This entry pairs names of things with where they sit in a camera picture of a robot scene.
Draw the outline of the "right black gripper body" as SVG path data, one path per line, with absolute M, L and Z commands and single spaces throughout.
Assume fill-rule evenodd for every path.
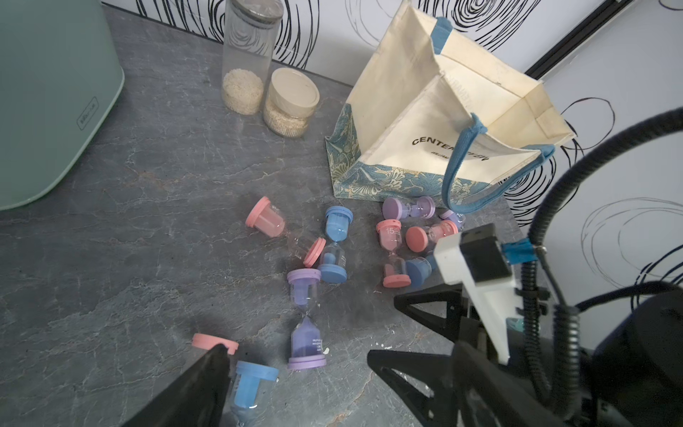
M 599 426 L 603 421 L 592 373 L 592 355 L 565 328 L 540 343 L 540 372 L 553 369 L 549 400 L 535 394 L 526 336 L 506 328 L 512 345 L 509 364 L 499 365 L 459 341 L 453 350 L 453 386 L 466 426 Z

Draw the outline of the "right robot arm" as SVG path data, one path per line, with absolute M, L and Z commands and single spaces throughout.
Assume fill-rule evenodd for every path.
M 594 352 L 581 352 L 579 404 L 570 426 L 682 423 L 682 291 L 645 282 L 578 304 L 579 311 L 630 297 L 632 313 Z M 559 426 L 531 393 L 521 356 L 494 364 L 471 341 L 448 355 L 372 350 L 368 366 L 424 426 Z

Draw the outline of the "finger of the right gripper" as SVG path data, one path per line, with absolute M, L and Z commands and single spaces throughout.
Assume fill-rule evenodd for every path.
M 450 342 L 475 341 L 475 319 L 468 317 L 464 287 L 438 285 L 397 295 L 394 308 Z
M 480 362 L 471 345 L 458 342 L 449 355 L 372 350 L 366 361 L 420 425 L 480 425 L 465 387 L 466 373 Z

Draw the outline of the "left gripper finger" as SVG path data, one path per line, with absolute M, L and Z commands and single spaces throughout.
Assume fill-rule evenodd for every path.
M 218 426 L 231 385 L 228 349 L 217 344 L 126 426 Z

